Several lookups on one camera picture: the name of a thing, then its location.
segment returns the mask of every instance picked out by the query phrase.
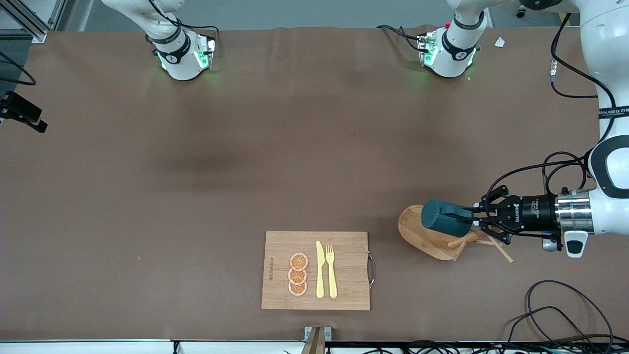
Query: wooden cutting board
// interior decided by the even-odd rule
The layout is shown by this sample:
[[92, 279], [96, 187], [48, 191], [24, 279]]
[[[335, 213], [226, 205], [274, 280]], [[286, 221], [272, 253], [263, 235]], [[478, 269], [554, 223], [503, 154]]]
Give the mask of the wooden cutting board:
[[[316, 242], [334, 246], [334, 272], [338, 297], [330, 297], [328, 265], [323, 266], [325, 296], [316, 296]], [[366, 232], [307, 232], [268, 231], [264, 250], [264, 279], [262, 308], [289, 310], [363, 310], [370, 309], [369, 278], [367, 275]], [[308, 257], [308, 289], [302, 296], [288, 290], [289, 260], [295, 253]]]

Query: silver metal ring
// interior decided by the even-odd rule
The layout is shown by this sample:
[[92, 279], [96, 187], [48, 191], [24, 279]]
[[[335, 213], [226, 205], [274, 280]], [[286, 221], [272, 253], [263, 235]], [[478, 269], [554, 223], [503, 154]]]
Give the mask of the silver metal ring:
[[[369, 289], [374, 286], [374, 281], [376, 280], [376, 261], [371, 256], [371, 252], [367, 251], [367, 264], [369, 264], [369, 260], [371, 260], [371, 281], [369, 282]], [[367, 267], [367, 278], [369, 277], [369, 267]]]

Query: metal bracket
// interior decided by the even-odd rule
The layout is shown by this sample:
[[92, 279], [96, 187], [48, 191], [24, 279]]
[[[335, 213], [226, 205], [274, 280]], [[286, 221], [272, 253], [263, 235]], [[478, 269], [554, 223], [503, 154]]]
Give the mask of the metal bracket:
[[33, 36], [33, 43], [43, 43], [46, 40], [46, 31], [52, 29], [23, 0], [0, 0], [0, 8]]
[[48, 31], [44, 31], [43, 32], [43, 36], [33, 37], [33, 40], [31, 41], [31, 43], [32, 44], [43, 44], [44, 42], [46, 42], [46, 37], [48, 37]]
[[[310, 332], [312, 332], [313, 328], [315, 327], [316, 326], [304, 327], [304, 341], [308, 340], [308, 336], [310, 335]], [[332, 327], [321, 327], [321, 329], [323, 329], [323, 334], [325, 335], [325, 341], [331, 341], [332, 340]]]

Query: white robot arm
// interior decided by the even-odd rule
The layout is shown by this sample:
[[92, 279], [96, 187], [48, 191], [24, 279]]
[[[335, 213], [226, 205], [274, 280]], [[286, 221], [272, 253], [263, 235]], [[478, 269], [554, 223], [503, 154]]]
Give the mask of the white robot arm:
[[212, 64], [216, 41], [183, 28], [172, 14], [184, 0], [102, 0], [129, 17], [157, 48], [162, 67], [176, 80], [190, 80]]
[[476, 45], [487, 28], [485, 9], [512, 3], [514, 0], [447, 0], [454, 10], [448, 28], [441, 27], [426, 34], [420, 48], [424, 66], [443, 77], [457, 77], [472, 64]]
[[454, 236], [462, 236], [474, 224], [507, 244], [512, 235], [541, 237], [547, 251], [561, 250], [563, 236], [568, 256], [579, 258], [589, 236], [629, 236], [629, 2], [520, 2], [536, 10], [581, 14], [581, 45], [587, 68], [604, 86], [596, 87], [599, 142], [587, 159], [597, 187], [572, 191], [564, 188], [559, 195], [519, 197], [510, 194], [506, 186], [497, 186], [471, 208], [430, 200], [424, 206], [421, 221], [429, 229]]

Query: wooden stick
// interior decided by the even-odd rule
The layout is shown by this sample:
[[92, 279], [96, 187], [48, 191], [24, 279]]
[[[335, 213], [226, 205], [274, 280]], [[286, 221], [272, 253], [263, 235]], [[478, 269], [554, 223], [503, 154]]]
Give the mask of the wooden stick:
[[498, 241], [496, 241], [491, 236], [489, 236], [489, 240], [494, 244], [494, 246], [496, 248], [498, 248], [498, 251], [500, 251], [500, 253], [503, 254], [503, 256], [509, 261], [509, 263], [515, 262], [515, 260], [513, 260], [513, 258], [511, 258], [511, 256], [507, 254], [507, 252], [504, 250], [503, 246], [501, 244], [499, 244]]
[[456, 239], [454, 241], [450, 241], [448, 242], [448, 247], [450, 248], [457, 248], [459, 247], [461, 244], [463, 244], [463, 242], [465, 243], [470, 243], [470, 242], [474, 242], [476, 240], [480, 240], [480, 239], [484, 239], [487, 235], [480, 232], [480, 231], [470, 231], [467, 233], [467, 235]]
[[494, 244], [491, 241], [483, 241], [483, 240], [476, 240], [474, 241], [474, 243], [478, 243], [478, 244], [486, 244], [488, 246], [494, 246]]

